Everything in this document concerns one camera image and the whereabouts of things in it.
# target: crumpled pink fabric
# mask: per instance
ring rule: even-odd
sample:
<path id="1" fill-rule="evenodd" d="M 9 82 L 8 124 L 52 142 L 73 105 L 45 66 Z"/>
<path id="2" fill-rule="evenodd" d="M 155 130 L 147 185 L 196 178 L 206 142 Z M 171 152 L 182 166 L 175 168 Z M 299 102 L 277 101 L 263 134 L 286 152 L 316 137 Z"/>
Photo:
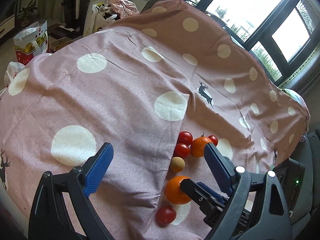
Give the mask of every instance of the crumpled pink fabric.
<path id="1" fill-rule="evenodd" d="M 140 13 L 135 3 L 128 0 L 109 0 L 109 4 L 121 19 Z"/>

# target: black window frame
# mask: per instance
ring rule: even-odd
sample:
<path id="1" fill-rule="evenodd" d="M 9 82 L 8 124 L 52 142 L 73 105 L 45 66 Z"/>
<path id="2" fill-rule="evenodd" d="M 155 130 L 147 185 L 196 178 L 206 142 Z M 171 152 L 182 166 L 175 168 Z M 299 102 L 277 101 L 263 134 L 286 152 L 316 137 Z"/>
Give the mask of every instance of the black window frame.
<path id="1" fill-rule="evenodd" d="M 195 6 L 200 11 L 206 12 L 207 7 L 212 3 L 213 0 L 200 0 Z M 217 21 L 229 35 L 231 35 L 239 44 L 251 53 L 257 61 L 261 64 L 265 70 L 268 78 L 276 85 L 279 86 L 284 82 L 288 77 L 290 77 L 310 56 L 312 51 L 320 42 L 320 24 L 316 26 L 314 31 L 310 34 L 308 28 L 306 27 L 310 38 L 305 42 L 302 48 L 295 54 L 293 57 L 287 61 L 284 55 L 281 52 L 281 49 L 277 43 L 272 38 L 272 35 L 276 30 L 282 25 L 282 23 L 287 19 L 290 13 L 293 10 L 297 10 L 296 6 L 300 0 L 281 0 L 278 5 L 272 10 L 272 12 L 267 16 L 267 18 L 261 23 L 261 25 L 249 36 L 246 41 L 243 41 L 236 33 L 234 33 L 225 22 L 219 19 L 215 15 L 211 15 L 215 21 Z M 268 52 L 272 60 L 275 62 L 279 71 L 282 74 L 282 77 L 278 80 L 274 80 L 269 71 L 266 69 L 264 64 L 252 51 L 252 48 L 257 42 L 260 42 L 261 45 Z"/>

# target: floor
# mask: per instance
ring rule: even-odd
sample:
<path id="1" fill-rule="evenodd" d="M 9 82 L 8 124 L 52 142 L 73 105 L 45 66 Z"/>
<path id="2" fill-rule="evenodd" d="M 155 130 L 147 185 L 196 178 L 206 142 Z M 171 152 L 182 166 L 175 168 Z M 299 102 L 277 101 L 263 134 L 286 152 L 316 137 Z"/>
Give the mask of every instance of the floor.
<path id="1" fill-rule="evenodd" d="M 40 24 L 45 22 L 45 19 L 39 19 L 38 22 Z M 55 23 L 59 23 L 57 21 L 47 19 L 47 25 L 53 25 Z M 4 42 L 0 46 L 0 90 L 4 88 L 4 74 L 5 71 L 7 70 L 7 66 L 9 62 L 17 61 L 16 53 L 14 51 L 14 44 L 13 44 L 13 38 L 8 39 L 6 42 Z"/>

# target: tomato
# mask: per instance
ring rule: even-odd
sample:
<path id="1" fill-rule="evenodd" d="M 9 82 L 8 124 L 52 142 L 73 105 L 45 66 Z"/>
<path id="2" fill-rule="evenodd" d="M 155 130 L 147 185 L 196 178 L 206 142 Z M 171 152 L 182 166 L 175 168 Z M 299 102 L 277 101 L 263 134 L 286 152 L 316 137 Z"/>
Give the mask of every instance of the tomato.
<path id="1" fill-rule="evenodd" d="M 169 225 L 176 219 L 177 213 L 171 206 L 163 206 L 156 213 L 156 221 L 160 225 Z"/>
<path id="2" fill-rule="evenodd" d="M 217 146 L 217 145 L 218 145 L 218 139 L 217 139 L 217 137 L 215 137 L 214 135 L 209 135 L 208 138 L 209 138 L 210 140 L 212 140 L 214 146 Z"/>
<path id="3" fill-rule="evenodd" d="M 183 131 L 179 133 L 177 143 L 184 143 L 189 146 L 192 143 L 192 140 L 193 140 L 192 134 L 189 132 Z"/>
<path id="4" fill-rule="evenodd" d="M 184 143 L 178 143 L 173 151 L 173 155 L 175 157 L 180 157 L 182 159 L 187 158 L 189 154 L 190 154 L 190 148 L 188 145 Z"/>

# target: orange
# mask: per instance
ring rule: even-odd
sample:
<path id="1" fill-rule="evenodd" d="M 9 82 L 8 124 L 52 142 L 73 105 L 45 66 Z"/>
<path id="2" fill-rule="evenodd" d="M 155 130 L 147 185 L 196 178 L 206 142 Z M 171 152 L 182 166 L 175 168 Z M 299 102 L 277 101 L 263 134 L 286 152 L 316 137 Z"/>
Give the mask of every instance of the orange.
<path id="1" fill-rule="evenodd" d="M 210 140 L 206 136 L 201 136 L 199 138 L 194 139 L 191 143 L 191 146 L 190 146 L 190 153 L 194 157 L 203 157 L 204 156 L 204 147 L 208 143 L 212 143 L 212 140 Z"/>
<path id="2" fill-rule="evenodd" d="M 177 205 L 183 205 L 187 204 L 191 201 L 191 198 L 189 198 L 181 189 L 180 189 L 180 183 L 184 179 L 189 179 L 189 177 L 186 176 L 176 176 L 173 179 L 170 179 L 165 186 L 164 194 L 167 197 L 167 199 Z"/>

